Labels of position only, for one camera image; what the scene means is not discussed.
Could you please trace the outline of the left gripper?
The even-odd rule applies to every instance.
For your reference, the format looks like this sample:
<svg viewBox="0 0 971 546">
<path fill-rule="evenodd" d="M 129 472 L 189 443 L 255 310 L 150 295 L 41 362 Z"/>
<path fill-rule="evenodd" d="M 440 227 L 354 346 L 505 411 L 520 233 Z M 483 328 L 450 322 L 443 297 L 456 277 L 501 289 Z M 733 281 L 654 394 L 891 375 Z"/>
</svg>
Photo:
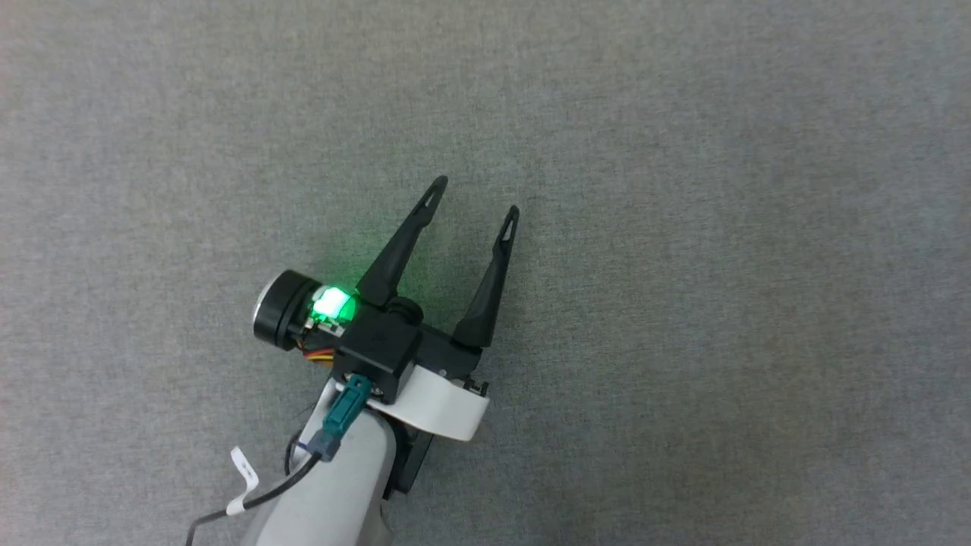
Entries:
<svg viewBox="0 0 971 546">
<path fill-rule="evenodd" d="M 328 367 L 336 400 L 350 391 L 363 410 L 388 424 L 394 456 L 384 497 L 409 493 L 433 438 L 472 439 L 489 406 L 489 385 L 472 374 L 495 335 L 519 207 L 507 211 L 488 269 L 452 337 L 424 325 L 416 302 L 396 297 L 447 186 L 447 176 L 434 179 L 358 281 L 357 295 L 287 270 L 264 287 L 253 311 L 258 339 Z"/>
</svg>

